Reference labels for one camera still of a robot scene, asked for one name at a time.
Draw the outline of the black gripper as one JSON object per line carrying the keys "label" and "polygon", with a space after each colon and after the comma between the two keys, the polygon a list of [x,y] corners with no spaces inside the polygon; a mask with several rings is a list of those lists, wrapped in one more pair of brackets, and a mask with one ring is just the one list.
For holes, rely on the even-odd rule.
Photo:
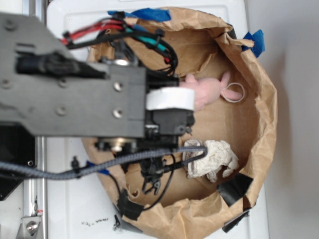
{"label": "black gripper", "polygon": [[[111,151],[122,156],[133,152],[153,150],[156,148],[176,148],[178,137],[191,133],[195,123],[194,118],[194,90],[179,87],[179,78],[168,75],[163,71],[147,69],[147,100],[145,138],[121,142],[115,145],[111,141],[98,140],[96,148],[99,151]],[[161,177],[164,173],[174,171],[176,160],[172,165],[166,166],[161,157],[141,159],[132,163],[139,163],[144,178],[142,192],[148,194],[154,189],[157,195],[161,186]]]}

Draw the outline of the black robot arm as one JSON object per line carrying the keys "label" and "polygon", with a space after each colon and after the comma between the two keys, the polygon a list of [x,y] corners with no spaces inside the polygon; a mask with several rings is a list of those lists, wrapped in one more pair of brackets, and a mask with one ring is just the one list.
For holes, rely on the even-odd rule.
{"label": "black robot arm", "polygon": [[95,137],[118,151],[116,164],[141,162],[146,182],[166,172],[194,125],[194,92],[177,99],[178,59],[164,41],[118,17],[57,39],[36,17],[0,15],[0,124],[33,136]]}

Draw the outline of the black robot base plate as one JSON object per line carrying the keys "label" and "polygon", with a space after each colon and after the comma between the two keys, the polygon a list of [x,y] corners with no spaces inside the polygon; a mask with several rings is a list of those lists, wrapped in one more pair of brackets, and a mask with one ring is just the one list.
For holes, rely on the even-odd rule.
{"label": "black robot base plate", "polygon": [[[21,126],[0,126],[0,161],[27,167],[37,166],[35,137]],[[22,183],[21,179],[0,177],[0,201]]]}

